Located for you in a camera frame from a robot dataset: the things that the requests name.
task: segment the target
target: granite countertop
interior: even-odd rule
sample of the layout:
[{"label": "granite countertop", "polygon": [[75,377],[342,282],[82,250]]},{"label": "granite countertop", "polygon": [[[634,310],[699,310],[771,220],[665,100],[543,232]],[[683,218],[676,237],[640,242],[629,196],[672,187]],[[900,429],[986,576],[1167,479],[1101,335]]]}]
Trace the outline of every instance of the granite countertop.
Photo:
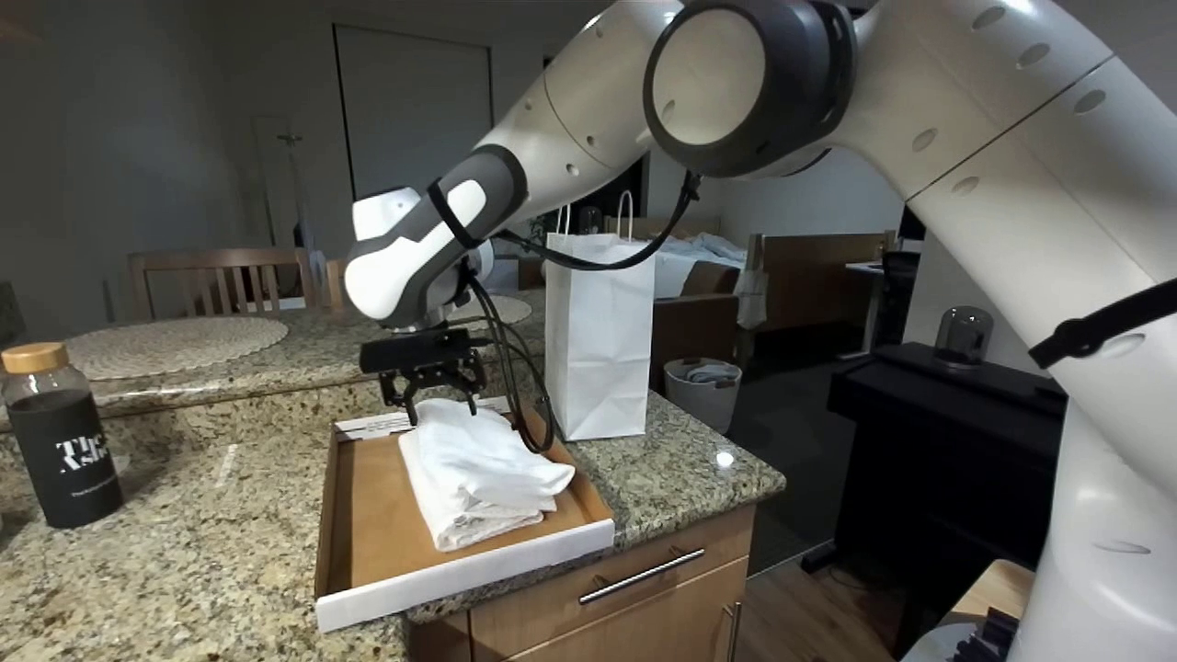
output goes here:
[{"label": "granite countertop", "polygon": [[[333,419],[380,410],[377,387],[352,367],[363,335],[291,328],[285,345],[231,364],[231,373],[167,377],[163,394],[151,382],[106,387],[103,410],[123,408],[106,437],[128,502],[85,530],[37,519],[0,437],[0,657],[406,657],[406,620],[542,582],[530,573],[315,633]],[[650,396],[643,437],[570,451],[612,499],[618,546],[785,489],[785,473],[664,396]]]}]

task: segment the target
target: open wooden drawer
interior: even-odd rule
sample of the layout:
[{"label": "open wooden drawer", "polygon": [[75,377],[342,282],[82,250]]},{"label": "open wooden drawer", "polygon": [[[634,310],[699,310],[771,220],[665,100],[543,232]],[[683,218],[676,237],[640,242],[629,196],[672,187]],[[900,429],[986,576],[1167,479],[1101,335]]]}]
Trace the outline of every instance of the open wooden drawer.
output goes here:
[{"label": "open wooden drawer", "polygon": [[613,516],[576,470],[542,524],[437,552],[406,473],[399,419],[335,426],[319,516],[315,625],[346,628],[613,544]]}]

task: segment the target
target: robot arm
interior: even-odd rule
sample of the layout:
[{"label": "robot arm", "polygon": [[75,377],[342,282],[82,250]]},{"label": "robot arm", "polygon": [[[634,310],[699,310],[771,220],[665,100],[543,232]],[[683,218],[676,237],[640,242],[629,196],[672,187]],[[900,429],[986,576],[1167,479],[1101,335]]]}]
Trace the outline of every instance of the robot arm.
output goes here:
[{"label": "robot arm", "polygon": [[650,132],[643,62],[676,0],[618,0],[559,50],[507,116],[416,209],[361,237],[346,266],[352,305],[390,328],[426,328],[451,266],[502,225],[530,220],[627,174]]},{"label": "robot arm", "polygon": [[[346,266],[361,311],[429,317],[429,282],[507,220],[650,142],[705,175],[876,163],[1026,345],[1177,277],[1177,116],[1053,0],[623,0],[477,152]],[[1177,318],[1050,364],[1071,394],[1056,512],[1017,657],[1177,652]]]}]

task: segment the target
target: chair backrest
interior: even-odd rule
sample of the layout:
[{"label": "chair backrest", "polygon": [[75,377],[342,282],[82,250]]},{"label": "chair backrest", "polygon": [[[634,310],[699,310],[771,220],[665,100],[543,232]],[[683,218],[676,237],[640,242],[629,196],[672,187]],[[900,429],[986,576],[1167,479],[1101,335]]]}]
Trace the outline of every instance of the chair backrest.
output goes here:
[{"label": "chair backrest", "polygon": [[145,318],[280,311],[315,299],[296,247],[139,250],[128,266]]}]

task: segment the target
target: paper bag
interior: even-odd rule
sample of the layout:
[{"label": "paper bag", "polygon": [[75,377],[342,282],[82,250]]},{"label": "paper bag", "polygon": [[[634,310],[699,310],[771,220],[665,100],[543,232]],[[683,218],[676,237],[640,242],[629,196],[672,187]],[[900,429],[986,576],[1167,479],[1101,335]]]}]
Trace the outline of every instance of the paper bag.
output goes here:
[{"label": "paper bag", "polygon": [[[552,232],[548,250],[623,259],[640,242]],[[654,259],[576,270],[543,259],[543,387],[565,442],[648,429]]]}]

